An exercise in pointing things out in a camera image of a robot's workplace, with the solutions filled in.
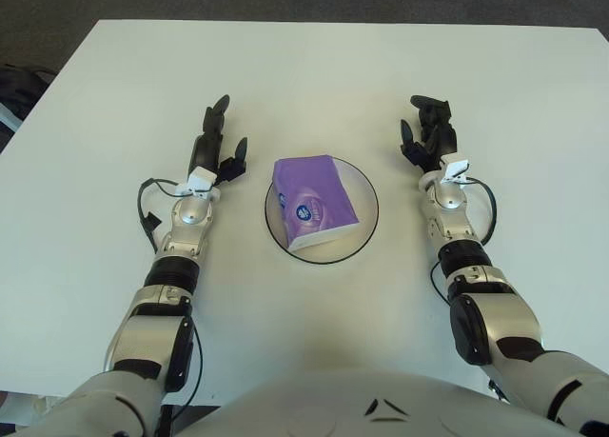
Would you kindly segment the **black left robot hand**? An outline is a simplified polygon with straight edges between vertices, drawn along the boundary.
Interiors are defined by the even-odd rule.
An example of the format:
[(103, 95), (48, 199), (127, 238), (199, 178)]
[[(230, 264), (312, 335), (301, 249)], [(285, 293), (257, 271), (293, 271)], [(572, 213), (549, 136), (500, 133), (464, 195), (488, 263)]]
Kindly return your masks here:
[(213, 107), (206, 108), (202, 133), (194, 142), (188, 166), (188, 172), (200, 167), (214, 173), (217, 176), (216, 184), (232, 181), (246, 172), (246, 137), (239, 141), (233, 156), (219, 161), (224, 138), (225, 113), (229, 103), (230, 97), (225, 94)]

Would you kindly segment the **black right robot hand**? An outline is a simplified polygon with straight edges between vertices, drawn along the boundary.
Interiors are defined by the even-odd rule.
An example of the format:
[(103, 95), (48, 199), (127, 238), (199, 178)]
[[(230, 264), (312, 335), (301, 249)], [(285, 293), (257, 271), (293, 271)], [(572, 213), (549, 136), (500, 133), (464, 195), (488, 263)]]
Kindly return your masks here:
[(418, 110), (421, 125), (421, 141), (413, 139), (412, 129), (401, 120), (401, 152), (415, 167), (424, 173), (441, 168), (441, 158), (458, 150), (457, 135), (450, 119), (452, 116), (447, 101), (422, 95), (413, 95), (410, 103)]

